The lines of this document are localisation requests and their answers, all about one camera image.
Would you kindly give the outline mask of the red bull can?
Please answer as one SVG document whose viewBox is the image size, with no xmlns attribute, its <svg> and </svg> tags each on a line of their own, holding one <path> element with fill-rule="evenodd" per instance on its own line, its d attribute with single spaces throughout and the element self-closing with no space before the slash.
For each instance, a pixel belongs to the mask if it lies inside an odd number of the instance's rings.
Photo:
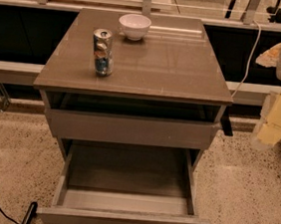
<svg viewBox="0 0 281 224">
<path fill-rule="evenodd" d="M 107 29 L 94 31 L 94 62 L 95 72 L 101 77 L 109 76 L 114 67 L 113 61 L 113 33 Z"/>
</svg>

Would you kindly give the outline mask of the grey top drawer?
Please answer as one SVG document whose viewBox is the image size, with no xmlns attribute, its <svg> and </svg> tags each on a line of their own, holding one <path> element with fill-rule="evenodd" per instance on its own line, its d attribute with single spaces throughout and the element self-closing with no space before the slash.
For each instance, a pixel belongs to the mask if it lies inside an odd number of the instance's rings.
<svg viewBox="0 0 281 224">
<path fill-rule="evenodd" d="M 140 116 L 46 110 L 53 137 L 208 149 L 220 126 L 216 123 L 178 121 Z"/>
</svg>

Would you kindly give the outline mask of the grey drawer cabinet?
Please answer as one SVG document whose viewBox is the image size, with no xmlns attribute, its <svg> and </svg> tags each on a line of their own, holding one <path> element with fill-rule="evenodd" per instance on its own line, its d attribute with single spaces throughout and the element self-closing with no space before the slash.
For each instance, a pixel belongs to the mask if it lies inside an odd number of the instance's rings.
<svg viewBox="0 0 281 224">
<path fill-rule="evenodd" d="M 230 91 L 199 20 L 156 16 L 141 40 L 127 39 L 117 12 L 84 9 L 78 14 L 35 87 L 45 110 L 140 116 L 216 123 L 230 106 Z M 94 31 L 113 33 L 114 67 L 95 72 Z M 75 141 L 55 137 L 66 154 Z M 204 149 L 186 149 L 197 163 Z"/>
</svg>

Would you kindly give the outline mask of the open grey middle drawer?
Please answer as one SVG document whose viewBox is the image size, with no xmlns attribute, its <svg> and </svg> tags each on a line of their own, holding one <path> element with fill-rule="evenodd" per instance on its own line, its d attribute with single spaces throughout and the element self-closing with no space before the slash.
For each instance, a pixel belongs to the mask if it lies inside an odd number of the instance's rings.
<svg viewBox="0 0 281 224">
<path fill-rule="evenodd" d="M 45 224 L 210 224 L 194 208 L 186 149 L 75 141 Z"/>
</svg>

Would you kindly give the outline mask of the white ceramic bowl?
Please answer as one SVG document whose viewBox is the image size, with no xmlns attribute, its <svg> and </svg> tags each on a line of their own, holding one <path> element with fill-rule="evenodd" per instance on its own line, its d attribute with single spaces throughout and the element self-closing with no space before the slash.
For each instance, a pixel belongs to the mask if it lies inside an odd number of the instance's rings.
<svg viewBox="0 0 281 224">
<path fill-rule="evenodd" d="M 119 20 L 121 31 L 130 40 L 140 40 L 149 31 L 151 19 L 144 15 L 125 14 Z"/>
</svg>

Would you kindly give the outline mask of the black floor plug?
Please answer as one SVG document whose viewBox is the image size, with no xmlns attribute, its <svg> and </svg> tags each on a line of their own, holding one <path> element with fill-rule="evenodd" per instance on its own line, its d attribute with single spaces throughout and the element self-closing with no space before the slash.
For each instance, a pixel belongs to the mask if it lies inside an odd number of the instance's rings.
<svg viewBox="0 0 281 224">
<path fill-rule="evenodd" d="M 38 207 L 37 202 L 31 202 L 30 206 L 27 209 L 26 215 L 24 215 L 22 224 L 31 224 L 32 219 L 37 214 L 37 207 Z"/>
</svg>

